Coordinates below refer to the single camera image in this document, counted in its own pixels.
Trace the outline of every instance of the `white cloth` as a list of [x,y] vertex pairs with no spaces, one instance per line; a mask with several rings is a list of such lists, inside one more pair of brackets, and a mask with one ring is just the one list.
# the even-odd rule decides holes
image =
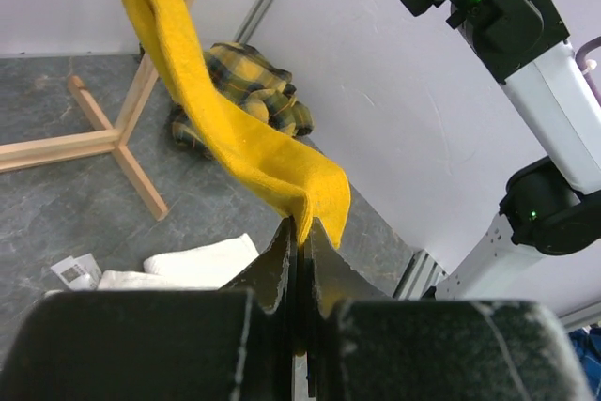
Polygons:
[[258,257],[248,234],[144,262],[143,272],[105,271],[98,290],[217,289]]

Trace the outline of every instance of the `white wall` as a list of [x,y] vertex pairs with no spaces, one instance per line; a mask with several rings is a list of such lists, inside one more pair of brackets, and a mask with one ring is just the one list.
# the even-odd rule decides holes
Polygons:
[[[601,32],[593,0],[555,1],[576,45]],[[293,72],[316,143],[405,241],[453,270],[508,177],[543,150],[447,11],[415,19],[398,0],[275,0],[251,43]],[[601,299],[600,251],[544,261],[510,295],[558,313]]]
[[[254,0],[197,0],[205,47],[232,39]],[[0,0],[0,55],[137,52],[120,0]]]

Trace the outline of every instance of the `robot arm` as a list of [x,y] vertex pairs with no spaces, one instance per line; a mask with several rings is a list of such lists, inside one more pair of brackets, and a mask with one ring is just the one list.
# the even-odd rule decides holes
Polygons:
[[575,253],[601,238],[601,106],[551,0],[401,0],[414,16],[446,1],[447,24],[548,154],[512,177],[485,236],[435,295],[495,297],[547,255]]

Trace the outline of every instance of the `yellow scarf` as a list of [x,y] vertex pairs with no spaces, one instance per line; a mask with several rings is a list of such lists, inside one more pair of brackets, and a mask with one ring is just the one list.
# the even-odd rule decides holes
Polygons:
[[338,248],[350,205],[342,168],[246,114],[213,87],[184,0],[122,2],[171,96],[215,158],[281,215],[294,217],[299,243],[317,217]]

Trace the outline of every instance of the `wooden rack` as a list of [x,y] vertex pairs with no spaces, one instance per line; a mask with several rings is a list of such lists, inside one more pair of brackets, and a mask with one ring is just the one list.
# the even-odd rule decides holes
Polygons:
[[[189,8],[194,0],[185,1]],[[0,146],[0,172],[112,152],[154,217],[163,219],[169,207],[128,149],[131,133],[158,78],[150,56],[145,54],[113,125],[85,88],[82,79],[71,76],[69,91],[95,131]]]

